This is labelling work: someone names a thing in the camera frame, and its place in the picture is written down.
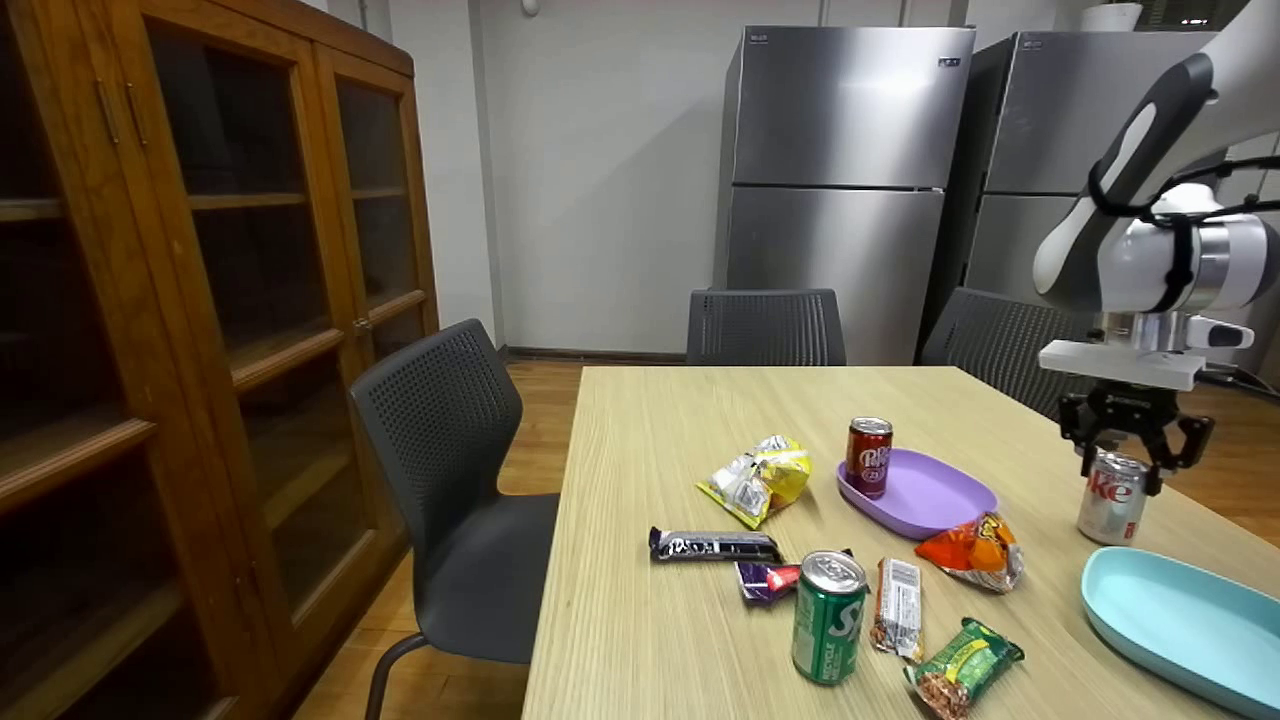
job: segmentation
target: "purple plate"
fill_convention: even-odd
[[[853,509],[907,542],[994,512],[994,493],[988,483],[907,449],[890,449],[885,498],[871,499],[854,493],[842,482],[842,465],[834,468],[834,490]]]

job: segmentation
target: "wall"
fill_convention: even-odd
[[[946,0],[388,0],[415,58],[442,321],[511,347],[680,353],[712,283],[745,24],[946,24]],[[1078,0],[969,0],[980,44]]]
[[[441,321],[493,313],[493,234],[478,178],[478,104],[466,0],[390,0],[390,44],[415,60]]]
[[[301,0],[301,4],[312,4],[312,8],[330,14],[356,30],[369,30],[371,37],[390,42],[388,0]]]

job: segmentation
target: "wooden table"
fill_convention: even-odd
[[[1012,596],[983,596],[919,560],[929,654],[961,616],[1029,654],[976,717],[1212,713],[1092,635],[1078,611],[1078,567],[1097,547],[1075,533],[1085,482],[1057,430],[1014,400],[955,368],[589,368],[523,717],[914,717],[900,661],[871,654],[869,635],[854,677],[816,687],[791,668],[791,606],[745,610],[731,564],[651,564],[644,543],[651,524],[739,527],[692,482],[782,433],[812,451],[812,498],[764,524],[786,560],[812,547],[911,560],[907,542],[853,512],[833,483],[853,415],[886,415],[897,449],[994,490],[1029,554]],[[1280,547],[1181,493],[1148,506],[1137,547],[1280,591]]]

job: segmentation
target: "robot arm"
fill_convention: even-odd
[[[1065,400],[1058,424],[1085,455],[1100,438],[1137,433],[1161,468],[1186,468],[1212,420],[1177,413],[1202,368],[1202,347],[1248,347],[1252,332],[1194,313],[1243,309],[1280,268],[1280,235],[1243,199],[1225,210],[1214,182],[1280,169],[1280,157],[1225,160],[1238,142],[1280,127],[1280,0],[1252,0],[1214,42],[1167,70],[1086,174],[1086,198],[1037,248],[1037,294],[1072,313],[1100,313],[1100,344],[1057,339],[1053,374],[1092,376],[1086,400]]]

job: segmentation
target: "teal plate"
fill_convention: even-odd
[[[1078,596],[1122,661],[1227,713],[1280,717],[1275,596],[1137,547],[1092,554]]]

